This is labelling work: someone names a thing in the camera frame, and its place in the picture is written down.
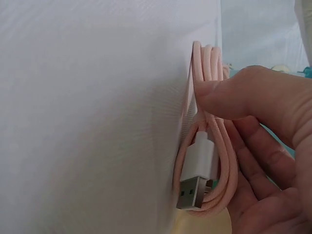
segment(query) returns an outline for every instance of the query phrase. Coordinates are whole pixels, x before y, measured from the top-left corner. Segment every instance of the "metal usb plug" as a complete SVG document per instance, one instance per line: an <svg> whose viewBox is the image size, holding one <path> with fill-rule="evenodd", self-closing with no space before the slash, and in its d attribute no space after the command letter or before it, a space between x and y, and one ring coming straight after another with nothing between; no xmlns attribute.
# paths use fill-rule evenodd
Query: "metal usb plug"
<svg viewBox="0 0 312 234"><path fill-rule="evenodd" d="M207 180L194 177L180 182L180 194L176 204L178 209L200 209L203 203Z"/></svg>
<svg viewBox="0 0 312 234"><path fill-rule="evenodd" d="M187 148L180 178L180 192L176 207L184 210L201 208L204 195L212 189L215 144L204 131L197 132L194 144Z"/></svg>

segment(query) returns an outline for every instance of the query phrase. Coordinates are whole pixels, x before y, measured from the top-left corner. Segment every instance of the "pink usb cable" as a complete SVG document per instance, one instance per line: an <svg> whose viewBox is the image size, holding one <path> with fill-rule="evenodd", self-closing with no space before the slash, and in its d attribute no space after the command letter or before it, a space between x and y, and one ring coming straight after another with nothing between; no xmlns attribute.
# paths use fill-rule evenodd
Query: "pink usb cable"
<svg viewBox="0 0 312 234"><path fill-rule="evenodd" d="M198 41L193 44L191 69L194 87L210 80L229 78L229 70L223 69L222 66L220 48L210 45L201 47ZM197 132L207 132L209 129L213 133L220 158L220 178L218 185L204 195L201 209L190 211L196 216L212 216L221 212L232 199L237 187L237 159L224 120L205 112L197 102L197 114L176 157L174 192L177 194L180 192L180 177L188 147L192 145Z"/></svg>

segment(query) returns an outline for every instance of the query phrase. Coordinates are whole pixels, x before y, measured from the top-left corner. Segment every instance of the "teal object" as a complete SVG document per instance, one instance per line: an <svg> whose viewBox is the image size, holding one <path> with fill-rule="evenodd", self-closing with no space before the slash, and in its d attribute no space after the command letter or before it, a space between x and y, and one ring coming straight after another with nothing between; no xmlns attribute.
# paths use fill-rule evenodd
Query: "teal object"
<svg viewBox="0 0 312 234"><path fill-rule="evenodd" d="M312 67L306 67L303 72L300 73L303 73L306 78L312 78Z"/></svg>

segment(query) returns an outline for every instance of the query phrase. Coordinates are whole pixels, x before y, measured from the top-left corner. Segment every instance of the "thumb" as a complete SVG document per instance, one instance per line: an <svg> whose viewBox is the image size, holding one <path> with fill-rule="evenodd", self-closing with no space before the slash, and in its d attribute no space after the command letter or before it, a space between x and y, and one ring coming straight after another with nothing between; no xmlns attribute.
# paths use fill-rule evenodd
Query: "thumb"
<svg viewBox="0 0 312 234"><path fill-rule="evenodd" d="M209 113L225 119L255 116L291 141L298 188L312 219L312 80L252 66L225 81L197 84L195 93Z"/></svg>

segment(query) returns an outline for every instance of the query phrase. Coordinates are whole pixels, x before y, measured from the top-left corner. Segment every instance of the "yellow surface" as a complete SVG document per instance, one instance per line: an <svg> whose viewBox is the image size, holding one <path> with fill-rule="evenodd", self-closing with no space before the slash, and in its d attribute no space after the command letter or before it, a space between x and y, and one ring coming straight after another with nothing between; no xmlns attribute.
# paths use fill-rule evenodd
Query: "yellow surface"
<svg viewBox="0 0 312 234"><path fill-rule="evenodd" d="M220 214L201 218L178 210L172 234L231 234L231 220L225 209Z"/></svg>

